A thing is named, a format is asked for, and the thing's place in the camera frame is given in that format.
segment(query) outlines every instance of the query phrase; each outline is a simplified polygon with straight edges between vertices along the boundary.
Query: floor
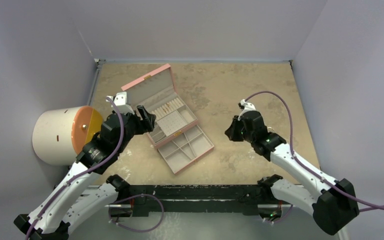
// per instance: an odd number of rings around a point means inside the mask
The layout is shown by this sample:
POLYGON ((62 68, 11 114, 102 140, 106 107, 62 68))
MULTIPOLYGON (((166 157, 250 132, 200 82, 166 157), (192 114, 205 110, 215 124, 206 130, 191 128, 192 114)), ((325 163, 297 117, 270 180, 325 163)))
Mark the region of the floor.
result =
MULTIPOLYGON (((111 113, 105 96, 115 95, 121 86, 163 64, 103 65, 93 95, 92 107, 103 116, 111 113)), ((199 119, 199 126, 214 144, 212 153, 174 175, 145 135, 135 136, 124 152, 95 184, 118 174, 130 184, 255 184, 262 177, 278 174, 297 183, 280 167, 257 155, 246 142, 231 142, 224 135, 232 117, 240 110, 238 102, 262 90, 278 93, 287 102, 293 118, 295 150, 319 167, 307 120, 291 67, 285 63, 173 63, 178 94, 199 119)), ((288 115, 282 102, 268 94, 250 101, 264 117, 267 126, 289 141, 288 115)))

